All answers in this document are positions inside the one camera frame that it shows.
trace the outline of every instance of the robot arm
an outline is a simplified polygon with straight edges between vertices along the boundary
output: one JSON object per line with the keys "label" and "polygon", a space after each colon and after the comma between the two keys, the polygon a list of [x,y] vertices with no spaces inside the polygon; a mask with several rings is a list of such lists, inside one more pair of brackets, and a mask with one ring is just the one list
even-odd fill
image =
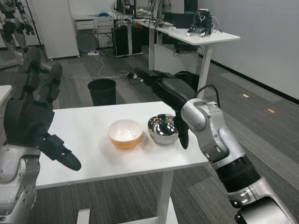
{"label": "robot arm", "polygon": [[264,177],[255,170],[241,145],[227,128],[215,103],[196,97],[184,81],[171,74],[141,71],[154,94],[176,112],[174,120],[183,148],[188,147],[188,129],[227,190],[239,224],[296,224]]}
{"label": "robot arm", "polygon": [[[30,48],[21,68],[13,98],[6,106],[7,144],[0,148],[0,224],[25,223],[36,200],[36,179],[41,151],[50,159],[79,170],[81,164],[63,141],[50,135],[53,101],[59,94],[62,67],[55,64],[40,79],[39,50]],[[35,99],[34,92],[39,89]]]}
{"label": "robot arm", "polygon": [[30,34],[34,35],[35,34],[34,30],[33,30],[32,26],[30,25],[31,19],[25,13],[24,6],[22,5],[21,1],[20,0],[15,0],[15,6],[19,10],[21,18],[23,20],[23,23],[25,24],[23,28],[26,29],[26,34],[27,35],[30,35]]}

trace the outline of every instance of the white cable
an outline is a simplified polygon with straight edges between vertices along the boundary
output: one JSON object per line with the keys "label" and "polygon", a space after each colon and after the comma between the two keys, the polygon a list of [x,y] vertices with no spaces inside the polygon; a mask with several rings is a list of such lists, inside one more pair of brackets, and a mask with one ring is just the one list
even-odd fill
{"label": "white cable", "polygon": [[118,71],[117,76],[102,76],[102,75],[100,75],[100,72],[105,67],[105,64],[104,64],[103,60],[105,59],[106,56],[101,51],[95,50],[95,52],[98,52],[99,54],[103,55],[103,58],[101,60],[101,63],[103,64],[103,67],[99,70],[99,73],[98,73],[99,77],[78,77],[78,76],[64,76],[64,77],[66,77],[66,78],[83,78],[83,79],[85,78],[86,79],[86,78],[125,78],[125,77],[128,76],[129,73],[126,70]]}
{"label": "white cable", "polygon": [[212,15],[212,18],[215,18],[216,21],[217,21],[217,25],[218,25],[218,29],[216,30],[216,32],[220,29],[220,23],[219,23],[219,20],[217,19],[216,16]]}

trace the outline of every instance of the white wall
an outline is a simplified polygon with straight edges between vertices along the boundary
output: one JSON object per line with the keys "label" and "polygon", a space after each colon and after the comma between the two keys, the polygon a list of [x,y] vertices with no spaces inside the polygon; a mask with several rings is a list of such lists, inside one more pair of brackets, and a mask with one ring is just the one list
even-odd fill
{"label": "white wall", "polygon": [[108,12],[114,0],[70,0],[72,15],[92,15]]}
{"label": "white wall", "polygon": [[[72,15],[91,15],[98,14],[101,12],[108,12],[111,5],[116,0],[70,0],[71,13]],[[172,5],[172,12],[184,13],[184,0],[170,0]],[[149,0],[137,0],[138,7],[149,7]]]}
{"label": "white wall", "polygon": [[199,0],[198,6],[241,37],[215,45],[213,60],[299,99],[298,0]]}

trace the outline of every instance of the white bowl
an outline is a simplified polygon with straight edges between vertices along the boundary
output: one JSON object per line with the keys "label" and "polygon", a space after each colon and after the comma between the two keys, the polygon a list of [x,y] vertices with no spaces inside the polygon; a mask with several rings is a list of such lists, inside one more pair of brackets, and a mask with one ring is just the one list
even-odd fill
{"label": "white bowl", "polygon": [[115,146],[131,148],[140,141],[142,126],[134,120],[118,120],[108,128],[107,134]]}

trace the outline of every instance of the black trash can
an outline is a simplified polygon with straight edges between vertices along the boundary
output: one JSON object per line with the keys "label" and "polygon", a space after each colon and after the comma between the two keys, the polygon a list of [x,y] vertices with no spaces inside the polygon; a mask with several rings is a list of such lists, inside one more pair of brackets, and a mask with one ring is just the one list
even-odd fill
{"label": "black trash can", "polygon": [[175,77],[184,80],[195,92],[197,92],[199,75],[195,75],[188,71],[180,71],[179,73],[175,74]]}
{"label": "black trash can", "polygon": [[116,82],[110,79],[97,79],[88,84],[94,106],[116,104]]}

